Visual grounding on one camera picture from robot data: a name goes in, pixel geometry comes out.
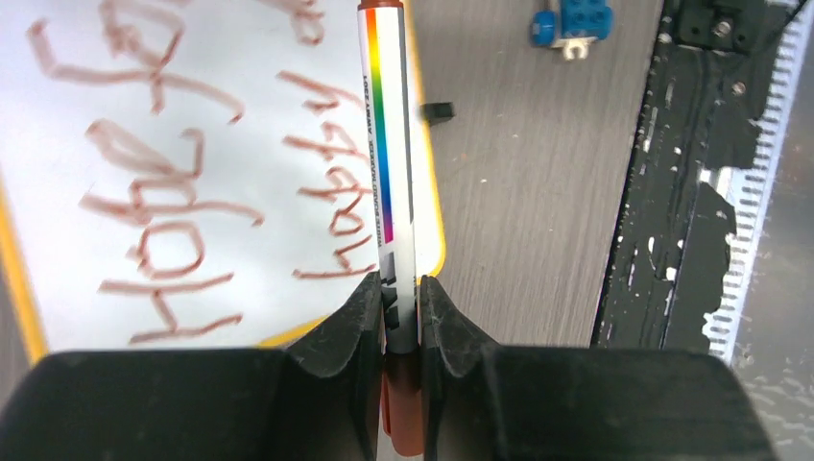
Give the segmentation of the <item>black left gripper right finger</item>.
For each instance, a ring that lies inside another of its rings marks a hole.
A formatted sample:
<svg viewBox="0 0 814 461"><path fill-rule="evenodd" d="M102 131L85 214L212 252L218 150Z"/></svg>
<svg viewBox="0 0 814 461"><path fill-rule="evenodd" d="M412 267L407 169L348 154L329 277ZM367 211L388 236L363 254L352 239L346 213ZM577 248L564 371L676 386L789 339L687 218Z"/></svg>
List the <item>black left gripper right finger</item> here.
<svg viewBox="0 0 814 461"><path fill-rule="evenodd" d="M420 283L428 460L774 460L720 359L502 345Z"/></svg>

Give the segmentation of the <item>brown whiteboard marker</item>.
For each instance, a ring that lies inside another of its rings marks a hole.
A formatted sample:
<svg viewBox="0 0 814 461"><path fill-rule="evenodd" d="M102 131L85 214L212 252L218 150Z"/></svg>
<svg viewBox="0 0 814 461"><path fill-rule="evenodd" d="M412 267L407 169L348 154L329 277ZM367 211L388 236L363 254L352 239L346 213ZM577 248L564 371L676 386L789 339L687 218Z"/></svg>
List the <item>brown whiteboard marker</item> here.
<svg viewBox="0 0 814 461"><path fill-rule="evenodd" d="M385 368L382 421L394 450L423 453L411 130L404 7L358 7L371 157Z"/></svg>

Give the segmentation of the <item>yellow framed whiteboard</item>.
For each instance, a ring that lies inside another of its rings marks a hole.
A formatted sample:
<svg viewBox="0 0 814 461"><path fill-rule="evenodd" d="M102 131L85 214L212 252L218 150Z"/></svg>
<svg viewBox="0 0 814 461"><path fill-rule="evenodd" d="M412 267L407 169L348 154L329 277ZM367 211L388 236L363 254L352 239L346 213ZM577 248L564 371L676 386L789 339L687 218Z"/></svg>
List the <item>yellow framed whiteboard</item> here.
<svg viewBox="0 0 814 461"><path fill-rule="evenodd" d="M275 346L378 263L354 1L5 1L1 260L32 360Z"/></svg>

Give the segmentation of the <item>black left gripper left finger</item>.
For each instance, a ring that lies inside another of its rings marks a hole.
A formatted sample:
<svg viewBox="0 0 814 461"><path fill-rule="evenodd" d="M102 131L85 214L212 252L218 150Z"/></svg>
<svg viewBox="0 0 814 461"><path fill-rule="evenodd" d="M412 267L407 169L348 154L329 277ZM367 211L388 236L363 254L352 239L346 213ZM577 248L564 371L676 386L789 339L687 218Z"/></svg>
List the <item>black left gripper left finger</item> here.
<svg viewBox="0 0 814 461"><path fill-rule="evenodd" d="M372 460L380 280L285 349L61 352L1 414L5 460Z"/></svg>

